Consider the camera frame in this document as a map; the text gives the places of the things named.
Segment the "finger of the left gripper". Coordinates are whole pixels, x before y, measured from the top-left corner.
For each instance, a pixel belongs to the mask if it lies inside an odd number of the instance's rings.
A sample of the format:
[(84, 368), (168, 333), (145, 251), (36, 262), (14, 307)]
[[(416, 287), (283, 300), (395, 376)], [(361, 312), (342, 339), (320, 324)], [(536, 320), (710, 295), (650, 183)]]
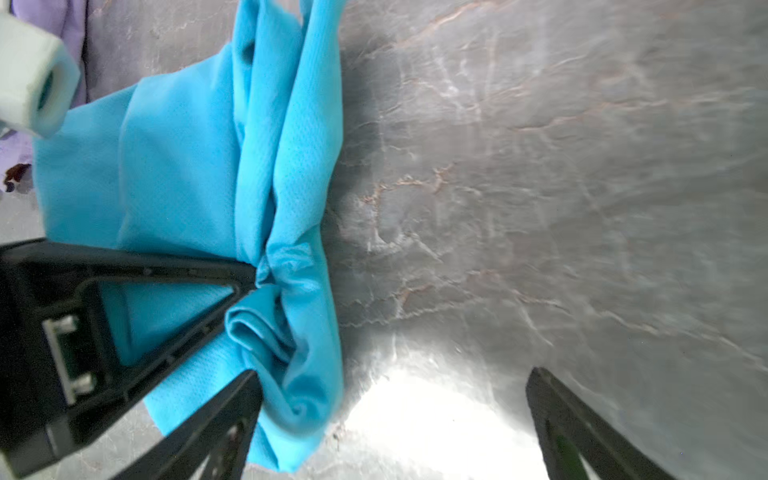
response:
[[(90, 446), (224, 330), (256, 288), (256, 271), (225, 259), (163, 256), (44, 238), (1, 248), (1, 454), (25, 478)], [(142, 336), (139, 291), (212, 291), (166, 333)]]

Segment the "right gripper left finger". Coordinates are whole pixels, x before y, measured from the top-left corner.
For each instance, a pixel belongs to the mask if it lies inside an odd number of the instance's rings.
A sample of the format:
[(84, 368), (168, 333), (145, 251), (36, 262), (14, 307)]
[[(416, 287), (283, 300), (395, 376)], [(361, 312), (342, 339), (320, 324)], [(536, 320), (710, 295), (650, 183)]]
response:
[(263, 400), (257, 373), (238, 375), (117, 479), (240, 479)]

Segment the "teal blue t-shirt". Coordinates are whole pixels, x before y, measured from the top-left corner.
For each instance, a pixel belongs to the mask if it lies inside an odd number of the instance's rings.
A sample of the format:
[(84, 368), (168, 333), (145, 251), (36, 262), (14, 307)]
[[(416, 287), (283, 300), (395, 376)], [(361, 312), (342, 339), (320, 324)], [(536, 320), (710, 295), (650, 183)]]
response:
[(343, 139), (340, 1), (243, 1), (215, 56), (71, 110), (35, 144), (47, 237), (257, 270), (225, 330), (145, 399), (172, 432), (236, 376), (264, 391), (248, 461), (295, 472), (343, 394), (320, 224)]

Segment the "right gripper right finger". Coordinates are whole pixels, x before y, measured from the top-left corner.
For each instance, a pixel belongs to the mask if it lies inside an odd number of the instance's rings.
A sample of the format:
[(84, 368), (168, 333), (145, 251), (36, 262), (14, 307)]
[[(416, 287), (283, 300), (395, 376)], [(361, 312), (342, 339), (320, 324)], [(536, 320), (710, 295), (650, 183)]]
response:
[(532, 369), (526, 398), (551, 479), (673, 479), (549, 370)]

